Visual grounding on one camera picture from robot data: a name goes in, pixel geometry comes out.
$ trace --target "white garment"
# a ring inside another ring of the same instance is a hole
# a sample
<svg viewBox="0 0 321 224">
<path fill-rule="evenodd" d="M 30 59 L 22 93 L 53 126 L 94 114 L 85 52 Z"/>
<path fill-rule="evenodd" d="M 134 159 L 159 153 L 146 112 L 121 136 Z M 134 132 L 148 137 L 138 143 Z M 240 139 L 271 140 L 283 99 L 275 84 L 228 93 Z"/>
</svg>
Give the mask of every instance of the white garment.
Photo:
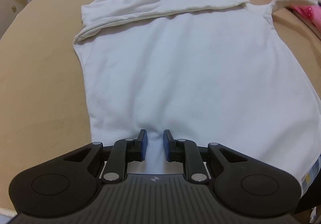
<svg viewBox="0 0 321 224">
<path fill-rule="evenodd" d="M 321 153 L 321 103 L 273 27 L 272 11 L 293 2 L 317 0 L 82 6 L 86 27 L 74 48 L 92 140 L 113 145 L 146 129 L 146 161 L 138 171 L 164 174 L 162 137 L 169 129 L 175 139 L 221 143 L 301 182 Z"/>
</svg>

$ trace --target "plaid fabric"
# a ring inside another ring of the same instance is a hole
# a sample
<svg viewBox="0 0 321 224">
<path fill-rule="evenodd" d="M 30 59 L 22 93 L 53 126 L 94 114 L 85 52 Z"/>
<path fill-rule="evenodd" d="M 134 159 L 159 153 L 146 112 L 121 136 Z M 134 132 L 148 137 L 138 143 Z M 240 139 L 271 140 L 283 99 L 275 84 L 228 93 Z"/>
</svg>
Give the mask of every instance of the plaid fabric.
<svg viewBox="0 0 321 224">
<path fill-rule="evenodd" d="M 307 189 L 310 187 L 314 179 L 317 177 L 319 170 L 321 168 L 321 155 L 319 156 L 316 163 L 312 166 L 311 170 L 302 178 L 302 189 L 303 194 L 306 193 Z"/>
</svg>

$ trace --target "beige surface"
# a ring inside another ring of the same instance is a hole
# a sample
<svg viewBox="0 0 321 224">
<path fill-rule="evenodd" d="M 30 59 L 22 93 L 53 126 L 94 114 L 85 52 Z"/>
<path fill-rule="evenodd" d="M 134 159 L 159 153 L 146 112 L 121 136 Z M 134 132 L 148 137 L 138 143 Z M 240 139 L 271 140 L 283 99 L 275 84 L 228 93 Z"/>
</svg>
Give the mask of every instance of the beige surface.
<svg viewBox="0 0 321 224">
<path fill-rule="evenodd" d="M 33 0 L 0 41 L 1 208 L 13 209 L 8 186 L 17 173 L 90 142 L 72 42 L 82 29 L 80 6 L 92 1 Z M 287 10 L 274 24 L 320 95 L 320 40 Z"/>
</svg>

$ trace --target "ribbed black surface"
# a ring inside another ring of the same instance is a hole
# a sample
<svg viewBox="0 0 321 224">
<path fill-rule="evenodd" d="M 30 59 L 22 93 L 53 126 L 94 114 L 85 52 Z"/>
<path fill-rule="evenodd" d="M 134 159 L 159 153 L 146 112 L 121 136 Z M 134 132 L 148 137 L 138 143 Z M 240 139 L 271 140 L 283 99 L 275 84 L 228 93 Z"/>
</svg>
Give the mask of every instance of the ribbed black surface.
<svg viewBox="0 0 321 224">
<path fill-rule="evenodd" d="M 298 224 L 291 216 L 259 220 L 239 216 L 222 207 L 204 185 L 183 175 L 129 174 L 119 184 L 105 185 L 86 208 L 56 219 L 23 214 L 12 224 Z"/>
</svg>

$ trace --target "bed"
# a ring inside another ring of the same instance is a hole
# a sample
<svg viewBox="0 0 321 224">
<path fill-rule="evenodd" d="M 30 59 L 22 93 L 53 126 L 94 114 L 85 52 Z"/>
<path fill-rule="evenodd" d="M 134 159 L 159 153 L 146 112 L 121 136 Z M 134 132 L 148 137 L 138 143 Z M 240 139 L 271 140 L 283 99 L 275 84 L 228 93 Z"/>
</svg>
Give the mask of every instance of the bed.
<svg viewBox="0 0 321 224">
<path fill-rule="evenodd" d="M 33 0 L 0 40 L 0 208 L 19 172 L 91 142 L 81 66 L 73 38 L 93 0 Z M 250 0 L 266 4 L 271 0 Z M 321 96 L 321 44 L 290 11 L 275 28 Z"/>
</svg>

